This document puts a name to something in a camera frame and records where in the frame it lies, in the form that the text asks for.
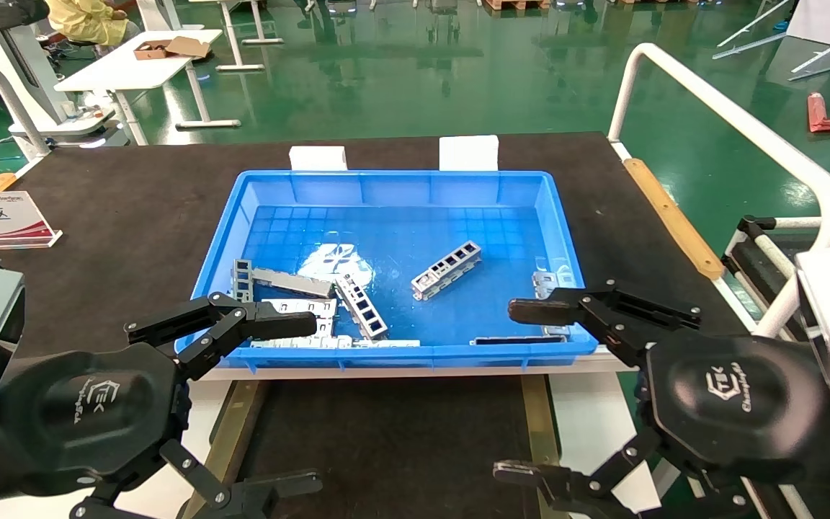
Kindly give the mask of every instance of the yellow jacket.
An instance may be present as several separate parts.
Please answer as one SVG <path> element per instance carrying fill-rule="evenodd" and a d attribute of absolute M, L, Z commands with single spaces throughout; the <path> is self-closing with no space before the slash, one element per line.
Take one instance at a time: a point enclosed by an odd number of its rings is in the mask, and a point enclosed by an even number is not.
<path fill-rule="evenodd" d="M 46 0 L 50 25 L 75 42 L 117 45 L 124 39 L 125 19 L 111 19 L 115 10 L 103 0 Z"/>

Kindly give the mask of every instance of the white metal railing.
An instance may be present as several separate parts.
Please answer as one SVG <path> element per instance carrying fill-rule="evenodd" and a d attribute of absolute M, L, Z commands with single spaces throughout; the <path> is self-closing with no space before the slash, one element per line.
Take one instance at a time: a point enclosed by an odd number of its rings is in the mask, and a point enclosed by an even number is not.
<path fill-rule="evenodd" d="M 761 151 L 813 191 L 821 211 L 821 227 L 811 249 L 830 247 L 830 173 L 654 43 L 637 45 L 626 62 L 623 82 L 620 85 L 620 96 L 613 110 L 613 119 L 610 121 L 610 131 L 607 136 L 610 142 L 620 142 L 623 118 L 630 104 L 633 82 L 643 56 L 648 57 L 669 76 L 681 83 L 685 89 L 704 102 L 704 105 L 732 125 L 732 128 L 741 132 L 745 138 L 748 138 L 748 141 L 754 142 L 754 145 Z M 796 276 L 791 276 L 783 290 L 771 302 L 770 308 L 764 313 L 752 333 L 764 337 L 777 335 L 797 308 L 798 286 Z"/>

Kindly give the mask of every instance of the blue plastic crate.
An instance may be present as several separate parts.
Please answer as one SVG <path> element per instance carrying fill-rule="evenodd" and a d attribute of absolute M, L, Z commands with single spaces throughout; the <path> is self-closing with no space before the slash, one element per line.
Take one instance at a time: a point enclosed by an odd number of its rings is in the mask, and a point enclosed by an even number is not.
<path fill-rule="evenodd" d="M 467 240 L 482 262 L 428 301 L 411 280 Z M 451 368 L 567 365 L 596 341 L 581 327 L 567 342 L 470 345 L 475 337 L 540 335 L 508 319 L 512 298 L 533 298 L 535 270 L 583 286 L 553 178 L 544 172 L 247 171 L 239 175 L 193 296 L 227 292 L 233 260 L 329 279 L 351 273 L 389 326 L 419 347 L 240 347 L 221 365 L 255 368 Z M 254 299 L 291 298 L 256 287 Z M 335 335 L 360 338 L 347 310 Z M 178 341 L 176 349 L 197 336 Z"/>

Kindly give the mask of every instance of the white table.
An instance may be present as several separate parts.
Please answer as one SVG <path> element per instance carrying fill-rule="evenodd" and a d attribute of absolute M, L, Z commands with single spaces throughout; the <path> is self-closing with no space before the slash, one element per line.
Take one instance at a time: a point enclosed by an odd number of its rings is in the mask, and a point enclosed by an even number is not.
<path fill-rule="evenodd" d="M 246 65 L 241 60 L 241 50 L 239 50 L 239 40 L 236 39 L 236 30 L 233 26 L 233 17 L 230 16 L 230 2 L 228 0 L 188 0 L 189 2 L 217 2 L 220 4 L 220 9 L 223 11 L 223 25 L 226 26 L 226 36 L 230 40 L 230 46 L 233 47 L 233 58 L 236 60 L 235 65 L 218 65 L 219 72 L 232 72 L 237 70 L 264 70 L 264 65 Z M 243 40 L 244 44 L 257 43 L 284 43 L 283 38 L 264 38 L 264 30 L 261 29 L 261 13 L 258 12 L 258 0 L 250 0 L 251 15 L 254 17 L 254 29 L 258 33 L 257 38 Z"/>
<path fill-rule="evenodd" d="M 241 123 L 238 119 L 212 120 L 207 112 L 207 103 L 204 102 L 204 94 L 200 91 L 200 84 L 197 82 L 197 72 L 190 56 L 174 56 L 165 59 L 138 60 L 133 50 L 146 40 L 171 40 L 175 36 L 194 38 L 200 42 L 211 43 L 220 37 L 222 30 L 147 30 L 135 36 L 134 39 L 122 44 L 112 50 L 108 56 L 102 57 L 86 68 L 79 70 L 69 78 L 56 84 L 56 91 L 59 92 L 87 92 L 97 89 L 114 91 L 117 102 L 124 111 L 124 116 L 130 126 L 130 131 L 136 140 L 136 144 L 146 145 L 148 141 L 143 134 L 143 129 L 136 120 L 124 91 L 144 91 L 144 89 L 155 89 L 162 86 L 182 68 L 187 70 L 188 81 L 191 83 L 191 91 L 194 92 L 194 99 L 197 103 L 197 111 L 200 112 L 199 121 L 182 121 L 175 125 L 176 128 L 218 128 L 238 127 Z"/>

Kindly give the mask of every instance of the green floor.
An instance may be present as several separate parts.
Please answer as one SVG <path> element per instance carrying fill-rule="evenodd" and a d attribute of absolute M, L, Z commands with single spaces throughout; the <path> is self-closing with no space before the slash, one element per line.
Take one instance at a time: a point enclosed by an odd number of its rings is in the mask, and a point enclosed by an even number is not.
<path fill-rule="evenodd" d="M 267 72 L 217 73 L 217 63 L 233 63 L 225 38 L 213 46 L 217 59 L 198 68 L 208 75 L 210 114 L 237 117 L 240 128 L 177 131 L 175 121 L 197 118 L 184 74 L 147 92 L 135 111 L 149 140 L 161 144 L 606 131 L 626 57 L 635 44 L 655 42 L 830 171 L 830 136 L 807 133 L 805 108 L 807 94 L 820 91 L 830 114 L 830 74 L 786 80 L 820 45 L 785 40 L 711 59 L 715 44 L 754 17 L 758 0 L 554 2 L 524 17 L 441 1 L 454 7 L 434 14 L 426 1 L 418 9 L 379 3 L 375 11 L 360 3 L 355 14 L 323 20 L 322 4 L 310 20 L 293 1 L 271 0 L 266 32 L 286 44 L 243 48 L 245 61 L 264 60 Z M 240 38 L 254 34 L 245 7 L 235 13 Z M 221 27 L 215 3 L 179 0 L 178 10 L 185 23 Z M 754 35 L 770 34 L 774 21 Z M 8 120 L 0 109 L 0 137 Z M 714 249 L 741 214 L 816 213 L 809 191 L 653 66 L 636 85 L 622 139 Z M 0 157 L 16 154 L 12 144 L 0 147 Z M 19 165 L 0 161 L 0 171 Z"/>

